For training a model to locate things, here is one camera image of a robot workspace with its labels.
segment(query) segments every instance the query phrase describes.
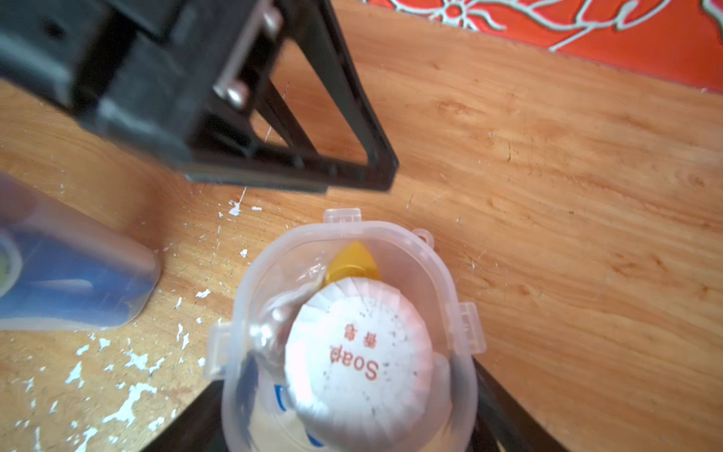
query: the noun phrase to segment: yellow object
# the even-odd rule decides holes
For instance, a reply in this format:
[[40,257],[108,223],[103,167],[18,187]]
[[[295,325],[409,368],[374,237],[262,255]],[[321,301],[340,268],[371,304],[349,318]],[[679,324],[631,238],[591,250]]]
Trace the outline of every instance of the yellow object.
[[361,242],[350,244],[334,257],[326,269],[324,286],[350,277],[380,279],[377,263]]

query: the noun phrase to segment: white paint speck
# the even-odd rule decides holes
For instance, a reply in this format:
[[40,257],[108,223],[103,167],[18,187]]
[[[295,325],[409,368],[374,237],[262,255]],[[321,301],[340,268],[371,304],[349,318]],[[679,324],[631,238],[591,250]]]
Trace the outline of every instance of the white paint speck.
[[117,412],[104,417],[103,424],[115,419],[120,422],[128,422],[127,425],[130,426],[133,421],[135,421],[135,415],[133,415],[133,404],[139,401],[141,394],[146,391],[155,394],[157,389],[146,383],[132,385],[128,389],[128,400],[123,402],[123,405],[121,405],[121,408]]
[[151,422],[150,424],[148,424],[148,429],[149,429],[151,432],[155,432],[156,430],[158,430],[158,428],[159,428],[161,425],[163,425],[163,423],[164,423],[165,421],[166,421],[166,420],[165,420],[164,418],[159,417],[159,418],[156,419],[155,421],[153,421],[153,422]]
[[239,214],[241,213],[241,201],[231,202],[234,204],[234,206],[228,211],[228,214],[233,216],[239,216]]
[[130,361],[126,363],[125,367],[135,366],[138,370],[146,370],[148,368],[148,353],[138,356],[131,350],[124,353],[124,355],[130,358]]
[[85,381],[80,377],[82,370],[83,361],[79,361],[78,364],[73,367],[73,370],[70,371],[67,380],[65,380],[65,384],[70,384],[72,381],[78,380],[78,388],[82,388],[85,384]]
[[75,449],[75,452],[85,452],[87,450],[87,445],[88,445],[89,439],[94,437],[96,433],[98,433],[98,429],[95,429],[93,427],[88,427],[88,430],[83,432],[83,436],[85,436],[85,439],[78,446],[78,448]]
[[40,446],[40,425],[35,428],[35,445],[33,446],[35,452],[43,452],[43,448]]
[[166,360],[166,358],[161,358],[158,361],[155,362],[155,366],[148,368],[148,375],[153,375],[153,373],[161,368],[161,364]]

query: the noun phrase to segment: black plastic frame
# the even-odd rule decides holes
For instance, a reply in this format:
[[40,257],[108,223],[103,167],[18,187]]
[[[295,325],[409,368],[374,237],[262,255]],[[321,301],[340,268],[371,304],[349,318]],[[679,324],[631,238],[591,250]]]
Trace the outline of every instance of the black plastic frame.
[[[262,0],[146,3],[6,0],[0,74],[85,129],[130,145],[191,181],[310,192],[390,189],[398,160],[328,0],[273,4],[283,27],[272,38],[258,31],[239,66],[239,79],[251,87],[240,110],[213,86]],[[320,155],[269,81],[285,40],[299,45],[367,153],[366,165]],[[254,110],[288,147],[254,133]]]

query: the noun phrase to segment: red patterned fabric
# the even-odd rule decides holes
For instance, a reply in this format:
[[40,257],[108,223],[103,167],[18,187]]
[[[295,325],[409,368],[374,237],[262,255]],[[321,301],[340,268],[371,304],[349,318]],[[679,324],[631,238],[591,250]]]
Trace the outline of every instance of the red patterned fabric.
[[467,30],[723,90],[723,0],[366,0]]

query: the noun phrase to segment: metal screw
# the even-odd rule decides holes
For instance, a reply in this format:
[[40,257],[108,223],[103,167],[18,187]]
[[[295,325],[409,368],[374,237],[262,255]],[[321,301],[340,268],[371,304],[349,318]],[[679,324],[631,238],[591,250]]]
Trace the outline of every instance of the metal screw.
[[277,8],[271,7],[264,11],[264,31],[271,38],[275,38],[281,26],[283,25],[283,16]]
[[241,80],[234,80],[228,85],[228,88],[226,88],[226,100],[238,110],[246,105],[250,95],[251,91],[249,87]]

